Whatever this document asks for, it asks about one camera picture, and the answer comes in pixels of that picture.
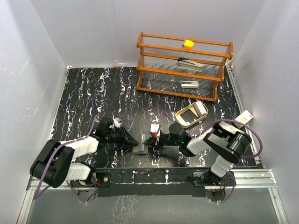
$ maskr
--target gray wall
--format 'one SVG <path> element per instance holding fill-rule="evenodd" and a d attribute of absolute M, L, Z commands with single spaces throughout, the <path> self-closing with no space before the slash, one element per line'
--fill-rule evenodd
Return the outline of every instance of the gray wall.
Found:
<path fill-rule="evenodd" d="M 10 224 L 49 137 L 66 66 L 30 0 L 1 1 L 0 57 L 0 217 Z"/>
<path fill-rule="evenodd" d="M 233 42 L 238 53 L 265 0 L 31 0 L 65 64 L 136 66 L 139 33 Z"/>
<path fill-rule="evenodd" d="M 48 190 L 33 201 L 27 224 L 55 223 L 277 224 L 278 220 L 268 189 L 235 189 L 219 206 L 191 196 L 98 197 L 85 206 L 71 190 Z"/>
<path fill-rule="evenodd" d="M 291 223 L 298 223 L 299 2 L 268 0 L 237 55 L 233 71 L 253 128 L 264 143 Z"/>

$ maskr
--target wooden rack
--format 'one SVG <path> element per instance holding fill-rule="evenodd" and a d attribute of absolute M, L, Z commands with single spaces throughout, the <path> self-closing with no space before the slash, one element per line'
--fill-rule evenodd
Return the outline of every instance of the wooden rack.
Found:
<path fill-rule="evenodd" d="M 137 69 L 140 71 L 137 89 L 181 97 L 216 101 L 217 86 L 224 80 L 226 59 L 233 57 L 233 43 L 221 43 L 188 39 L 194 42 L 192 49 L 182 48 L 186 38 L 150 35 L 140 33 L 137 47 L 140 56 Z M 145 49 L 163 51 L 165 54 L 144 52 Z M 206 56 L 209 60 L 186 57 L 203 65 L 203 71 L 191 71 L 175 66 L 179 56 L 169 52 L 182 52 L 196 56 Z M 180 81 L 197 81 L 197 89 L 182 89 Z"/>

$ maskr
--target small box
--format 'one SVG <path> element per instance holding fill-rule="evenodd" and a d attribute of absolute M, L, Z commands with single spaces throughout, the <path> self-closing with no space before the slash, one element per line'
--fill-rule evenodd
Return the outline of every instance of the small box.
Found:
<path fill-rule="evenodd" d="M 182 44 L 182 47 L 192 49 L 193 45 L 194 45 L 193 41 L 184 40 L 184 43 Z"/>
<path fill-rule="evenodd" d="M 253 115 L 251 113 L 249 113 L 247 110 L 244 111 L 243 113 L 241 113 L 235 120 L 236 121 L 240 121 L 242 122 L 243 124 L 246 124 L 248 121 L 250 121 L 251 119 L 253 119 Z M 241 128 L 243 127 L 242 125 L 239 125 L 237 123 L 235 123 L 235 125 L 238 127 L 238 128 Z"/>

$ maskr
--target yellow block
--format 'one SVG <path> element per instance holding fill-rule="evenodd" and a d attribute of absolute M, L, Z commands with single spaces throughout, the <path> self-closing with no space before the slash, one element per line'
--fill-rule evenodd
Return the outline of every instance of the yellow block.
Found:
<path fill-rule="evenodd" d="M 183 43 L 182 47 L 192 49 L 193 45 L 194 45 L 193 41 L 184 40 L 184 43 Z"/>

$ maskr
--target aluminum frame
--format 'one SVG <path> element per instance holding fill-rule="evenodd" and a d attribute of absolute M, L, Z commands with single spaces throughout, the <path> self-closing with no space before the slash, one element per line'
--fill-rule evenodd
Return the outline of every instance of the aluminum frame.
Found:
<path fill-rule="evenodd" d="M 228 71 L 229 79 L 231 81 L 236 101 L 239 107 L 240 112 L 244 111 L 239 92 L 237 90 L 236 84 L 235 84 L 235 77 L 234 74 L 231 70 L 231 67 L 229 64 L 226 64 L 226 68 Z M 247 133 L 250 135 L 250 137 L 253 139 L 253 136 L 251 132 L 247 131 Z M 254 141 L 252 141 L 251 148 L 253 153 L 257 153 L 257 147 Z M 256 162 L 257 164 L 260 162 L 260 158 L 256 157 Z M 281 203 L 279 194 L 278 194 L 278 187 L 276 184 L 276 180 L 274 178 L 274 175 L 272 173 L 271 169 L 232 169 L 235 175 L 236 179 L 236 188 L 268 188 L 269 194 L 272 199 L 273 207 L 275 209 L 278 221 L 280 224 L 288 224 L 288 220 L 285 214 L 285 210 L 283 208 L 283 205 Z M 27 187 L 26 195 L 24 198 L 24 202 L 17 220 L 17 224 L 25 224 L 29 211 L 31 208 L 31 204 L 33 202 L 33 195 L 35 193 L 35 190 L 37 188 L 37 185 L 39 183 L 39 180 L 36 178 L 31 177 L 29 180 L 29 184 Z M 170 183 L 152 183 L 152 184 L 170 184 Z M 47 184 L 42 183 L 41 189 L 44 189 L 47 186 Z M 219 188 L 219 187 L 206 187 L 206 189 L 214 189 L 214 188 Z M 64 182 L 60 187 L 56 189 L 69 189 L 66 182 Z M 94 190 L 94 188 L 75 188 L 77 190 L 81 189 L 90 189 Z"/>

